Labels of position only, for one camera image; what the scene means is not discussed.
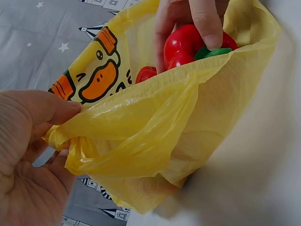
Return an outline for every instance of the duck eye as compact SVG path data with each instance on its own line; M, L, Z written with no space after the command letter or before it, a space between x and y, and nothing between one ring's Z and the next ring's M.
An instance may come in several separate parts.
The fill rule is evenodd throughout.
M98 50L96 52L96 56L97 56L97 59L102 60L103 59L103 53L102 53L102 51Z

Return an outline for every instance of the red plastic toy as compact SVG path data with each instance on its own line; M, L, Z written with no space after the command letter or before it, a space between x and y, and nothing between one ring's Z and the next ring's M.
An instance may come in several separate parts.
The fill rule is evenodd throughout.
M189 24L173 32L164 46L164 65L169 70L193 62L204 41L195 25Z
M233 51L238 48L236 42L226 32L222 36L222 48L231 48Z
M136 78L136 84L148 80L155 75L157 75L157 69L155 67L145 66L139 71Z
M198 59L226 54L237 48L236 42L224 32L222 48L209 51L195 25L190 24L181 27L168 37L164 46L164 66L166 70L170 70ZM155 67L143 67L138 73L136 84L155 75L157 75Z

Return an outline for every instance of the white surface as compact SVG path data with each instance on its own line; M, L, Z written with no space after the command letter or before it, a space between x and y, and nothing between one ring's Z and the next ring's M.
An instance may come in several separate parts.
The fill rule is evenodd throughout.
M263 3L283 34L253 102L175 197L128 226L301 225L301 1Z

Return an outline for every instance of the duck cartoon print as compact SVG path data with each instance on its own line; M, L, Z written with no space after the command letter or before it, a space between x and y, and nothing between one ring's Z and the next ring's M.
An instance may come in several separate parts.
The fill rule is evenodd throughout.
M82 104L94 103L103 98L118 80L121 59L117 38L105 26L90 43L90 50L85 49L80 58L85 62L71 65L49 91L64 100L80 99ZM80 68L76 64L90 66Z

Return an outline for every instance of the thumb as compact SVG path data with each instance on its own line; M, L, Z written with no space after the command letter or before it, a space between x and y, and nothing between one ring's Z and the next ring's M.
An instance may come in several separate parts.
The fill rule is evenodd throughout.
M189 0L193 22L209 50L222 46L222 23L215 0Z

